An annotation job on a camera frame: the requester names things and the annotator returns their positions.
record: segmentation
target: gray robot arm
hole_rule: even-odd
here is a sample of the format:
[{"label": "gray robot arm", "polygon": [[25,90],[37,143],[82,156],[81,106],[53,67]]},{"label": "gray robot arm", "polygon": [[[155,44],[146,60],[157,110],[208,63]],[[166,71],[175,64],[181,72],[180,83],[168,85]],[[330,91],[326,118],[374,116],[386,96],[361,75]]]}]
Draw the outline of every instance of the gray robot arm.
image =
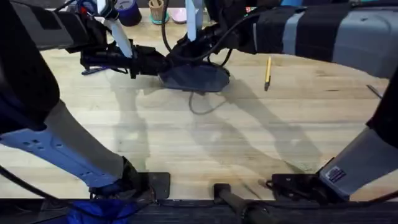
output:
[{"label": "gray robot arm", "polygon": [[[250,53],[281,53],[338,63],[390,79],[367,127],[300,190],[319,202],[349,199],[362,186],[398,169],[398,12],[396,7],[349,4],[271,10],[253,25]],[[291,196],[293,182],[309,175],[272,178],[275,194]]]},{"label": "gray robot arm", "polygon": [[95,194],[139,190],[133,166],[105,148],[67,110],[38,51],[76,51],[106,43],[100,24],[9,1],[1,1],[0,9],[0,19],[7,21],[0,41],[0,143],[51,162]]}]

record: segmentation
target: yellow pencil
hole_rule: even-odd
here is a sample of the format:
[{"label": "yellow pencil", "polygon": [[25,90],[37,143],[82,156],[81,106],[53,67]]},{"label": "yellow pencil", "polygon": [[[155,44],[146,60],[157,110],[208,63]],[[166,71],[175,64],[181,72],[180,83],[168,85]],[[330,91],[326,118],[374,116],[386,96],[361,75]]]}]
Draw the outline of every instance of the yellow pencil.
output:
[{"label": "yellow pencil", "polygon": [[266,84],[264,85],[264,90],[268,91],[269,85],[271,84],[271,57],[267,61],[267,71],[266,71]]}]

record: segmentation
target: cable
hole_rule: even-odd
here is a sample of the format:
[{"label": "cable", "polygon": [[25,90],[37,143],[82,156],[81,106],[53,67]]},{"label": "cable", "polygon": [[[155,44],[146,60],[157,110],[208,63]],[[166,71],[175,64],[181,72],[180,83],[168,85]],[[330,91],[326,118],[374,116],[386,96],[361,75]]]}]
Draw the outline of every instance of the cable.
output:
[{"label": "cable", "polygon": [[[228,53],[226,54],[223,63],[221,63],[221,65],[219,65],[219,66],[224,67],[224,65],[227,64],[227,62],[229,61],[229,58],[231,57],[232,51],[233,51],[233,49],[229,49],[229,50],[228,50]],[[211,62],[211,60],[210,60],[210,55],[207,56],[207,62],[208,62],[208,63],[211,63],[211,64],[214,64],[214,63]]]},{"label": "cable", "polygon": [[88,215],[90,217],[97,218],[99,220],[106,220],[106,221],[122,220],[122,219],[125,219],[125,218],[128,218],[128,217],[131,217],[131,216],[135,215],[137,212],[141,211],[143,208],[146,208],[147,206],[149,206],[152,203],[152,202],[147,203],[147,204],[137,208],[135,211],[133,211],[133,212],[127,214],[127,215],[124,215],[122,217],[117,217],[117,218],[102,217],[102,216],[94,215],[94,214],[92,214],[90,212],[87,212],[86,210],[81,209],[81,208],[79,208],[77,206],[74,206],[71,203],[68,203],[68,202],[66,202],[64,200],[61,200],[61,199],[59,199],[57,197],[54,197],[54,196],[52,196],[52,195],[50,195],[48,193],[43,192],[40,189],[37,189],[36,187],[28,184],[27,182],[23,181],[19,177],[15,176],[13,173],[9,172],[3,166],[0,166],[0,174],[2,176],[4,176],[5,178],[7,178],[8,180],[10,180],[11,182],[13,182],[13,183],[19,185],[20,187],[32,192],[33,194],[36,194],[36,195],[41,196],[43,198],[46,198],[47,200],[57,201],[57,202],[61,203],[62,205],[65,205],[66,207],[68,207],[70,209],[76,210],[76,211],[78,211],[78,212],[80,212],[80,213],[82,213],[84,215]]},{"label": "cable", "polygon": [[189,110],[190,110],[193,114],[196,114],[196,115],[205,115],[205,114],[209,114],[209,113],[211,113],[211,112],[217,110],[219,107],[223,106],[223,105],[226,103],[226,101],[224,101],[224,102],[221,102],[219,105],[215,106],[214,108],[209,109],[208,111],[197,112],[197,111],[195,111],[195,110],[193,109],[193,103],[192,103],[192,101],[193,101],[193,95],[194,95],[194,92],[191,92],[191,94],[190,94],[190,96],[189,96],[189,99],[188,99],[188,107],[189,107]]},{"label": "cable", "polygon": [[69,0],[67,2],[65,2],[64,4],[62,4],[61,6],[59,6],[58,8],[54,9],[54,12],[58,12],[59,10],[63,9],[64,7],[69,6],[72,2],[74,2],[75,0]]},{"label": "cable", "polygon": [[166,15],[166,12],[167,12],[167,8],[168,8],[168,6],[169,6],[169,1],[170,1],[170,0],[165,0],[165,2],[164,2],[164,7],[163,7],[163,11],[162,11],[162,27],[161,27],[161,28],[162,28],[163,43],[164,43],[164,45],[166,46],[166,49],[173,55],[173,57],[175,57],[175,58],[177,58],[177,59],[179,59],[179,60],[182,60],[182,61],[186,61],[186,62],[196,62],[196,61],[199,61],[199,60],[203,60],[203,58],[205,58],[205,57],[209,56],[211,53],[213,53],[213,52],[223,43],[223,41],[225,40],[225,38],[227,38],[227,36],[228,36],[232,31],[234,31],[235,28],[237,28],[237,26],[239,26],[240,24],[242,24],[243,22],[245,22],[245,21],[248,20],[248,19],[251,19],[251,18],[253,18],[253,17],[260,16],[260,15],[263,13],[263,12],[257,12],[257,13],[249,14],[249,15],[247,15],[246,17],[240,19],[238,22],[236,22],[234,25],[232,25],[231,28],[229,28],[229,29],[221,36],[221,38],[219,39],[219,41],[217,41],[217,43],[216,43],[209,51],[207,51],[207,52],[204,53],[203,55],[197,56],[197,57],[194,57],[194,58],[182,57],[182,56],[173,54],[173,53],[172,53],[172,49],[171,49],[169,43],[167,42],[166,30],[165,30],[165,15]]}]

